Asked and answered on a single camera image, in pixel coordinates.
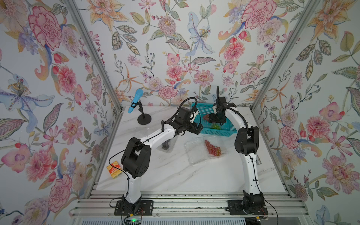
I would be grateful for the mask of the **teal plastic mesh basket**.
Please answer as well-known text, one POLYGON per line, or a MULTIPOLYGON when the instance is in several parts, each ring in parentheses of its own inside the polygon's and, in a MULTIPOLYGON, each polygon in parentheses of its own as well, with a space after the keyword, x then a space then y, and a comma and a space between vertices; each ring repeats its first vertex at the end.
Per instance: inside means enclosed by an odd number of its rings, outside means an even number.
POLYGON ((226 118, 226 122, 224 124, 208 122, 206 116, 210 113, 214 113, 212 104, 197 103, 196 107, 199 111, 199 114, 196 116, 194 122, 198 124, 201 123, 203 125, 203 129, 200 132, 201 134, 222 137, 230 137, 234 134, 237 134, 237 129, 228 120, 228 118, 226 118))

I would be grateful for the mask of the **black grape bunch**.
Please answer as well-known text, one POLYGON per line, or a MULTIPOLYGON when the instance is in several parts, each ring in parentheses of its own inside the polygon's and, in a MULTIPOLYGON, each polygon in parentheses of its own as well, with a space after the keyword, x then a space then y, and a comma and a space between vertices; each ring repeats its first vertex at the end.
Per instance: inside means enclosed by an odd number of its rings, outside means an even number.
POLYGON ((163 150, 168 150, 169 148, 170 148, 169 142, 162 143, 162 149, 163 150))

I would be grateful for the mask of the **clear clamshell container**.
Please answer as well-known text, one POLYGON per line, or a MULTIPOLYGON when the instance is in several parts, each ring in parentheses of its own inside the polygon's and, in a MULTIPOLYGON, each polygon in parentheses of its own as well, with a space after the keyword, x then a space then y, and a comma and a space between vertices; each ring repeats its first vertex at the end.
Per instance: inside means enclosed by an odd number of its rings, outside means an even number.
POLYGON ((195 138, 184 144, 188 161, 191 165, 196 165, 211 159, 218 159, 228 154, 228 150, 220 136, 204 136, 195 138), (211 144, 219 146, 222 150, 221 156, 211 156, 205 146, 204 141, 208 140, 211 144))
POLYGON ((162 152, 170 153, 174 149, 176 141, 177 141, 177 137, 169 139, 163 142, 157 149, 162 152))

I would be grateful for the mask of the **red grape bunch front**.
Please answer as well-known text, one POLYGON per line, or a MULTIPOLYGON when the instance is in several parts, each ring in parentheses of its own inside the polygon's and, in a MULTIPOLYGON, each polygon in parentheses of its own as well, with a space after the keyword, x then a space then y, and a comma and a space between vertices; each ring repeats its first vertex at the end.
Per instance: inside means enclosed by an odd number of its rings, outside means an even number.
POLYGON ((211 156, 221 156, 222 150, 219 146, 211 144, 208 140, 204 141, 206 149, 211 156))

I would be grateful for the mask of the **red grape bunch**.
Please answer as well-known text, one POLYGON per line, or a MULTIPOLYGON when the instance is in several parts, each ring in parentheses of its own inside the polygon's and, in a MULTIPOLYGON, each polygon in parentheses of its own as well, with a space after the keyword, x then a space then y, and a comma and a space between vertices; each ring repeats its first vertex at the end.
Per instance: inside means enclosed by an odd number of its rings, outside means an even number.
POLYGON ((204 141, 206 149, 211 156, 221 156, 222 150, 219 146, 211 144, 208 140, 204 141))
POLYGON ((206 122, 209 122, 209 119, 210 119, 210 115, 209 114, 206 114, 202 117, 203 120, 205 120, 206 122))

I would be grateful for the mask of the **red grape bunch back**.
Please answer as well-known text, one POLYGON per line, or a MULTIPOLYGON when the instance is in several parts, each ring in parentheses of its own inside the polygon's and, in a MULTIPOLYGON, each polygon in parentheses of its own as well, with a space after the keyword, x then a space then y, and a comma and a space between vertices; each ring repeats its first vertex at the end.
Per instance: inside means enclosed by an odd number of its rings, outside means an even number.
POLYGON ((210 115, 209 114, 206 114, 202 117, 203 120, 205 120, 206 122, 209 122, 209 119, 210 119, 210 115))

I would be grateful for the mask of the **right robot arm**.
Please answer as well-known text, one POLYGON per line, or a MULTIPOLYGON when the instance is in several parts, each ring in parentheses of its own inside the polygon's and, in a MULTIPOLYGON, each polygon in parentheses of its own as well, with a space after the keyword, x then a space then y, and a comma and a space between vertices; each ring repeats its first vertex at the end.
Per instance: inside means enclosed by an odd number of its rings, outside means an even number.
POLYGON ((240 154, 245 179, 242 210, 247 215, 254 215, 256 212, 267 215, 267 207, 260 189, 256 166, 260 138, 259 128, 250 126, 236 105, 227 103, 225 97, 217 96, 213 110, 214 112, 209 115, 209 122, 223 124, 229 120, 238 131, 234 148, 240 154))

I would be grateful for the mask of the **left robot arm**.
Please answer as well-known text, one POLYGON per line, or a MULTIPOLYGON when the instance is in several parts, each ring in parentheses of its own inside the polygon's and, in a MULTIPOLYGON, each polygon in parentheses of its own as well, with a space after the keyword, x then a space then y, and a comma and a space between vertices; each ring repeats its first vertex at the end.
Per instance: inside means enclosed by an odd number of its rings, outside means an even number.
POLYGON ((161 122, 160 129, 146 137, 129 140, 121 158, 123 172, 127 176, 127 191, 122 198, 125 204, 135 206, 140 203, 141 177, 149 168, 153 148, 186 132, 201 133, 203 125, 195 122, 199 114, 197 103, 195 97, 185 99, 168 120, 161 122))

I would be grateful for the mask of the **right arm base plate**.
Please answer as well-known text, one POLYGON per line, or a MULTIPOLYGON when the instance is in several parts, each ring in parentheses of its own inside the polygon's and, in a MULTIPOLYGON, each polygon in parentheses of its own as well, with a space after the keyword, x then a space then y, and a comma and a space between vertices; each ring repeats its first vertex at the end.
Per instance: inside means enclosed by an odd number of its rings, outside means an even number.
POLYGON ((242 216, 267 216, 268 210, 264 202, 255 203, 249 202, 246 200, 245 202, 240 200, 228 200, 226 211, 230 213, 230 215, 242 215, 242 216))

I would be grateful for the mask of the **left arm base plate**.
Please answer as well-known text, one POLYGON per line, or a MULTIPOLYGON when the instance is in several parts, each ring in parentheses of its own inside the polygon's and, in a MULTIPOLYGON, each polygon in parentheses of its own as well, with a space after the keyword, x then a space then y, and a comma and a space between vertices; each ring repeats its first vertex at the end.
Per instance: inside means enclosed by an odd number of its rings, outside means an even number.
POLYGON ((138 200, 135 203, 130 203, 127 200, 119 200, 115 206, 115 216, 152 216, 154 209, 154 201, 152 200, 138 200))

